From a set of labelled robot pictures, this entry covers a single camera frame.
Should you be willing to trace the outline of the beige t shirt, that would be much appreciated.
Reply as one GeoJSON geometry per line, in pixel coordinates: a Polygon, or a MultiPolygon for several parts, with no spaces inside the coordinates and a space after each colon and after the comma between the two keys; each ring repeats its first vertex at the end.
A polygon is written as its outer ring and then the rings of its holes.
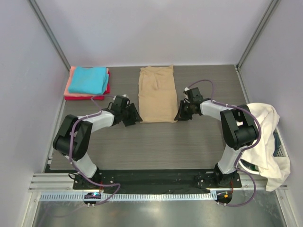
{"type": "Polygon", "coordinates": [[[138,100],[143,123],[175,123],[178,101],[173,65],[141,68],[138,100]]]}

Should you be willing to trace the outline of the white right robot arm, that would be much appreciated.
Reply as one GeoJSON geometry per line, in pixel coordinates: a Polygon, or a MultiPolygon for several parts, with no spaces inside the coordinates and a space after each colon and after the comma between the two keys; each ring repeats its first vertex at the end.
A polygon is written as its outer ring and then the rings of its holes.
{"type": "Polygon", "coordinates": [[[230,185],[237,173],[237,165],[244,150],[259,139],[256,118],[247,105],[231,106],[203,98],[199,88],[185,88],[185,98],[180,101],[176,121],[188,121],[194,114],[210,116],[221,122],[225,149],[214,167],[214,184],[219,187],[230,185]]]}

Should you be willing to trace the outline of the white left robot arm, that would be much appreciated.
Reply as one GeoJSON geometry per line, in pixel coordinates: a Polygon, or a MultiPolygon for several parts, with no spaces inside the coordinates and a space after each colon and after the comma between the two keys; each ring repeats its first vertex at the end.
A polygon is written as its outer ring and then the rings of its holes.
{"type": "Polygon", "coordinates": [[[87,153],[91,134],[120,122],[127,127],[143,121],[126,95],[115,96],[106,108],[98,108],[97,113],[85,116],[67,115],[53,140],[53,148],[69,160],[90,189],[102,185],[100,170],[87,153]]]}

